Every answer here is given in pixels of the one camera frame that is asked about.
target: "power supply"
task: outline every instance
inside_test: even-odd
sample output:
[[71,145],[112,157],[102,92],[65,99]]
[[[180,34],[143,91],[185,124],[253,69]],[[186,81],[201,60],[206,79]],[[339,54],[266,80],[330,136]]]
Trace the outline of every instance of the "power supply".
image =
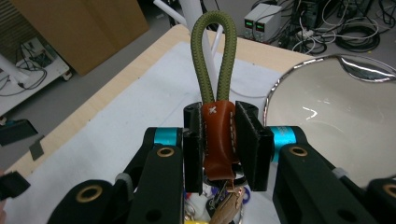
[[246,39],[265,42],[270,39],[280,27],[280,10],[282,7],[259,4],[245,17]]

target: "leather strap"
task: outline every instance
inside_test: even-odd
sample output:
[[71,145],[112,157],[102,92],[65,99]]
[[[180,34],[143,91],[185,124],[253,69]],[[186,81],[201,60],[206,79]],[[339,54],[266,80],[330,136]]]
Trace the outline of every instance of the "leather strap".
[[235,179],[232,164],[239,162],[235,154],[235,106],[227,100],[216,101],[203,104],[202,112],[206,133],[204,167],[207,178]]

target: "brown cardboard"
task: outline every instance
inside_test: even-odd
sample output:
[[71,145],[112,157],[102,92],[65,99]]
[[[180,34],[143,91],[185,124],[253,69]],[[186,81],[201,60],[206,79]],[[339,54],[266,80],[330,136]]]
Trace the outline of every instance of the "brown cardboard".
[[79,74],[149,28],[136,0],[10,0]]

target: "white paper sheet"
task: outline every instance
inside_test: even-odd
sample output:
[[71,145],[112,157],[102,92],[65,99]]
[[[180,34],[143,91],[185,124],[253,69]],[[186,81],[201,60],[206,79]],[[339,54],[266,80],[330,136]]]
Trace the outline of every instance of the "white paper sheet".
[[[219,68],[221,55],[215,59]],[[279,77],[276,71],[236,60],[230,100],[251,103],[262,111],[264,96]],[[53,209],[76,184],[88,179],[114,183],[140,148],[147,127],[182,127],[183,108],[200,101],[190,45],[180,43],[27,178],[32,186],[7,202],[7,223],[47,223]],[[271,195],[271,191],[252,195],[244,223],[278,222],[268,200]]]

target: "green cord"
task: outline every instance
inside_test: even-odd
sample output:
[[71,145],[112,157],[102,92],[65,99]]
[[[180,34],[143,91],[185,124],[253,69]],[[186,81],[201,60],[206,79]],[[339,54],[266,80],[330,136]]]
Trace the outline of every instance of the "green cord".
[[233,62],[236,52],[236,29],[233,19],[230,16],[221,11],[210,11],[198,19],[191,33],[191,54],[204,104],[215,102],[209,74],[207,73],[204,52],[202,50],[203,32],[212,23],[222,25],[226,34],[224,54],[219,72],[217,101],[228,100],[229,98],[231,75],[233,73]]

